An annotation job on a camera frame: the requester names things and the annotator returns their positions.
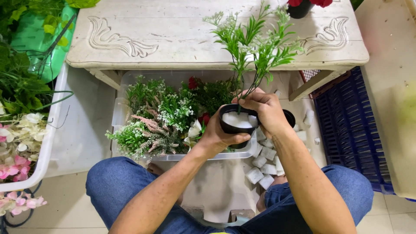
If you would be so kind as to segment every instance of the black pot with red flowers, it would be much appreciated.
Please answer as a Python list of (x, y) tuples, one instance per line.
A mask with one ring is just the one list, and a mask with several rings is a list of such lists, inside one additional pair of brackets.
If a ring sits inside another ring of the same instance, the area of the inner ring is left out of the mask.
[(332, 0), (289, 0), (287, 3), (289, 4), (287, 12), (290, 14), (290, 17), (301, 19), (305, 17), (315, 5), (327, 7), (332, 3)]

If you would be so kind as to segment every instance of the clear plastic container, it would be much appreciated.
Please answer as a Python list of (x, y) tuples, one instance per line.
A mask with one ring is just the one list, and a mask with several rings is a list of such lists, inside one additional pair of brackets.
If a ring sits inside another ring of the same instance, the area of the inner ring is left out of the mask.
[[(212, 82), (215, 80), (227, 80), (233, 75), (232, 71), (227, 70), (186, 70), (186, 71), (174, 71), (174, 70), (163, 70), (163, 71), (129, 71), (121, 79), (121, 86), (117, 93), (117, 98), (114, 104), (113, 120), (111, 122), (114, 127), (113, 131), (119, 130), (121, 127), (127, 124), (127, 121), (131, 115), (128, 113), (128, 102), (125, 99), (125, 92), (128, 89), (129, 85), (134, 85), (137, 82), (137, 77), (143, 75), (146, 80), (154, 79), (158, 80), (160, 78), (165, 80), (165, 83), (169, 86), (172, 86), (175, 89), (182, 87), (181, 82), (188, 83), (188, 80), (192, 76), (200, 78), (203, 82)], [(219, 153), (213, 159), (241, 159), (248, 158), (254, 154), (256, 150), (256, 133), (253, 134), (250, 142), (243, 149), (238, 149), (235, 152), (224, 152)], [(118, 150), (118, 144), (116, 141), (113, 141), (111, 151), (113, 157), (122, 156), (121, 152)], [(169, 154), (164, 157), (154, 157), (153, 161), (178, 161), (181, 160), (185, 154)]]

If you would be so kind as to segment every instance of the blue plastic crate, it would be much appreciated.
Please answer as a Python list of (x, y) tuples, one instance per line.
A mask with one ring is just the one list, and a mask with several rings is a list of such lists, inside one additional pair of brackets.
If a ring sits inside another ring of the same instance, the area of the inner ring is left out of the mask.
[(374, 191), (394, 194), (360, 68), (318, 96), (315, 107), (327, 163), (357, 170)]

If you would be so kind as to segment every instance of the wire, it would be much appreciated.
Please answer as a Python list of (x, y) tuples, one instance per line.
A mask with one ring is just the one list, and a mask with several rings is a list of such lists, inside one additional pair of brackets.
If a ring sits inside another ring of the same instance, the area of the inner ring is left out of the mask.
[[(33, 192), (30, 189), (24, 189), (23, 191), (26, 194), (30, 194), (31, 198), (35, 198), (35, 193), (39, 190), (41, 184), (42, 184), (42, 180), (39, 182), (39, 184), (37, 185), (36, 189)], [(25, 219), (23, 222), (18, 223), (18, 224), (10, 223), (6, 218), (6, 215), (1, 216), (0, 217), (1, 218), (0, 219), (0, 234), (9, 234), (6, 227), (20, 227), (20, 226), (24, 225), (32, 217), (33, 211), (34, 211), (34, 209), (30, 209), (30, 213), (29, 213), (29, 216), (27, 217), (27, 219)]]

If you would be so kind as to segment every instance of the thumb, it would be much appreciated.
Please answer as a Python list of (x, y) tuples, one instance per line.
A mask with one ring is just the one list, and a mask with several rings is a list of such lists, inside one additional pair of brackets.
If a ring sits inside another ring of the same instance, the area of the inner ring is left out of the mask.
[(245, 100), (245, 99), (240, 99), (238, 103), (246, 109), (255, 110), (255, 111), (257, 111), (261, 105), (261, 103), (259, 102), (252, 101), (252, 100)]
[(227, 145), (239, 144), (250, 140), (251, 136), (247, 133), (228, 134), (229, 136), (224, 140)]

